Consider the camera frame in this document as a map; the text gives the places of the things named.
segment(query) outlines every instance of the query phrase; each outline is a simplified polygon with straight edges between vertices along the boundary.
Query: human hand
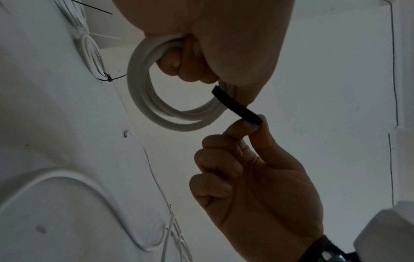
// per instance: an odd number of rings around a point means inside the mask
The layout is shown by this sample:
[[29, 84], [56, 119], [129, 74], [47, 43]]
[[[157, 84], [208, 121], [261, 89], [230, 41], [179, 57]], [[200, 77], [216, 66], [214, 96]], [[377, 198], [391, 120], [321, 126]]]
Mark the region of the human hand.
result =
[[194, 156], [202, 173], [190, 190], [244, 259], [297, 262], [323, 235], [323, 208], [301, 163], [276, 144], [262, 118], [259, 129], [239, 120], [206, 137]]
[[184, 81], [236, 87], [248, 105], [276, 67], [294, 0], [113, 0], [146, 35], [184, 33], [183, 48], [167, 51], [160, 69]]

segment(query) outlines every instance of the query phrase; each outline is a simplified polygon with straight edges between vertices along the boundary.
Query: person's right hand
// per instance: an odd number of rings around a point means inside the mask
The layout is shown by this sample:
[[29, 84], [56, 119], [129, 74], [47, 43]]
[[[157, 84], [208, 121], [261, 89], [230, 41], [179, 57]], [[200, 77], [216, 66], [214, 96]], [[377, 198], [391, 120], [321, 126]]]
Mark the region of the person's right hand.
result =
[[259, 129], [239, 120], [202, 145], [194, 156], [202, 173], [191, 178], [191, 192], [243, 258], [297, 262], [322, 237], [318, 192], [301, 163], [276, 144], [266, 120]]
[[294, 0], [113, 0], [146, 35], [183, 33], [183, 48], [168, 50], [160, 69], [184, 81], [236, 87], [247, 106], [276, 67]]

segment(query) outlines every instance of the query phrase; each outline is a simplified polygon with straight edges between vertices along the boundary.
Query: wall spot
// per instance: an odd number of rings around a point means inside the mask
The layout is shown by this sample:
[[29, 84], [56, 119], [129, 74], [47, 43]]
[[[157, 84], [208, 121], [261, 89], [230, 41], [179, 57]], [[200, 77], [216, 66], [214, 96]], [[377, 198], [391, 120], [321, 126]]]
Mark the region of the wall spot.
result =
[[42, 233], [42, 234], [46, 234], [47, 233], [46, 228], [44, 228], [44, 226], [42, 226], [41, 224], [39, 224], [39, 225], [36, 226], [36, 231], [39, 232], [39, 233]]

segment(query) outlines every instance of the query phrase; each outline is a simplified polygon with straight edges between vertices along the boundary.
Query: gray cable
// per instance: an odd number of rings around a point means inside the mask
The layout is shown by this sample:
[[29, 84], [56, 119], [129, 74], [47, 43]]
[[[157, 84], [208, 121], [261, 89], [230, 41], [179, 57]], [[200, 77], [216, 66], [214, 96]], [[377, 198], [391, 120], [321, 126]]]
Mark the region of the gray cable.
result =
[[[162, 55], [174, 47], [182, 47], [183, 35], [167, 35], [145, 38], [132, 54], [127, 71], [128, 88], [139, 110], [154, 123], [175, 131], [193, 131], [210, 125], [227, 109], [215, 97], [206, 104], [188, 111], [179, 111], [167, 105], [155, 92], [149, 74], [150, 67]], [[219, 81], [219, 87], [234, 97], [234, 87]], [[170, 122], [158, 114], [181, 120], [195, 121], [189, 124]]]

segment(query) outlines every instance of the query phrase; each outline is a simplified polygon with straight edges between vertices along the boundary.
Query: person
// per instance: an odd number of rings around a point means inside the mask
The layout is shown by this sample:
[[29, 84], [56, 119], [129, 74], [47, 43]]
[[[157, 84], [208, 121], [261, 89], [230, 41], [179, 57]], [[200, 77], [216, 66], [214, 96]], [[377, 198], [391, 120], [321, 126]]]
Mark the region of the person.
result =
[[[254, 101], [275, 70], [295, 2], [113, 1], [146, 36], [186, 35], [182, 48], [168, 50], [157, 62], [164, 73], [188, 82], [221, 79], [236, 87], [235, 99], [244, 106]], [[318, 192], [302, 164], [278, 146], [266, 118], [260, 117], [260, 128], [239, 120], [222, 135], [203, 140], [194, 156], [201, 174], [190, 180], [195, 199], [248, 262], [359, 261], [356, 253], [345, 254], [324, 235]], [[256, 153], [244, 142], [246, 136]], [[387, 217], [379, 218], [384, 226]], [[403, 227], [412, 230], [411, 225]], [[368, 242], [386, 239], [385, 234], [365, 231]], [[371, 250], [377, 253], [370, 261], [390, 261], [388, 257], [403, 253], [380, 256], [389, 250], [366, 243], [359, 241], [368, 250], [365, 257]], [[412, 249], [403, 251], [404, 261], [411, 261]]]

